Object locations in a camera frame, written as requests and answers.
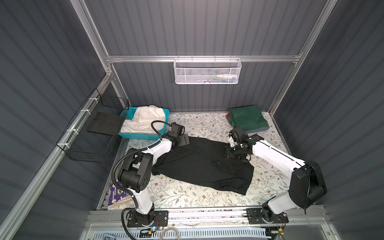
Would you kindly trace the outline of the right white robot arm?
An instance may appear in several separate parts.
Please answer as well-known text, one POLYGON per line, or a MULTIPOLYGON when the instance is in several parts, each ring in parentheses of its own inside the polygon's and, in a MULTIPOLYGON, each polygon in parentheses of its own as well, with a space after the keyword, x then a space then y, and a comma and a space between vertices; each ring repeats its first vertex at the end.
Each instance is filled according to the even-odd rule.
POLYGON ((227 157, 254 155, 280 170, 290 180, 289 189, 262 205, 259 216, 266 223, 276 221, 286 211, 306 210, 327 193, 327 187, 319 164, 295 158, 268 143, 261 136, 249 136, 242 128, 229 133, 227 157))

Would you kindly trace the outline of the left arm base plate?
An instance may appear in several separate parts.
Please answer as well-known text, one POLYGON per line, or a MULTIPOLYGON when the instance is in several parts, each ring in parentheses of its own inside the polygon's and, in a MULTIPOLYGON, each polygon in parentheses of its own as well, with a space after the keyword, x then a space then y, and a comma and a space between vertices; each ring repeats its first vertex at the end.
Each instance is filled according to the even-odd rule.
POLYGON ((136 211, 130 211, 126 216, 127 227, 166 227, 168 225, 168 211, 151 211, 147 215, 142 215, 136 211))

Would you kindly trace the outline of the black t-shirt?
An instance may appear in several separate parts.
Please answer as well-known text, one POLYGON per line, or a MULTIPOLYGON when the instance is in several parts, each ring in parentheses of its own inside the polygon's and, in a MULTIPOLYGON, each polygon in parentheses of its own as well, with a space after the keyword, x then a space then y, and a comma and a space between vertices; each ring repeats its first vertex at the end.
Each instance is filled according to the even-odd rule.
POLYGON ((229 158, 226 145, 204 138, 190 137, 188 145, 163 154, 152 166, 152 174, 246 195, 254 167, 246 158, 229 158))

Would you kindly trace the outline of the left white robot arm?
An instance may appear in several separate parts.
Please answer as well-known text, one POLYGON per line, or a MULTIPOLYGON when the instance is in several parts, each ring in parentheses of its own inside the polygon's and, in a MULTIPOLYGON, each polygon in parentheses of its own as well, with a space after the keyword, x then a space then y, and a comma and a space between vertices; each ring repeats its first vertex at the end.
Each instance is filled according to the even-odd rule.
POLYGON ((172 151, 176 147, 190 143, 185 127, 177 123, 164 124, 171 127, 164 136, 154 127, 152 129, 159 139, 142 149, 129 149, 127 153, 113 166, 111 179, 115 187, 127 193, 135 203, 137 218, 145 224, 151 223, 155 218, 155 207, 150 200, 147 186, 152 174, 152 166, 162 155, 172 151))

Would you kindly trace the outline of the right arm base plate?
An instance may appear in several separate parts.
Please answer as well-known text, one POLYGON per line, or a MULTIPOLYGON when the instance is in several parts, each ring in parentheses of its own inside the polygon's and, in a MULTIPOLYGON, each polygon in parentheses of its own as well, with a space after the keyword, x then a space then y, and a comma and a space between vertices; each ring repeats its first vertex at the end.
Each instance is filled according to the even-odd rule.
POLYGON ((246 213, 243 214, 243 217, 247 218, 249 224, 287 224, 289 222, 288 216, 286 213, 281 213, 279 215, 273 213, 267 207, 263 208, 248 208, 246 213))

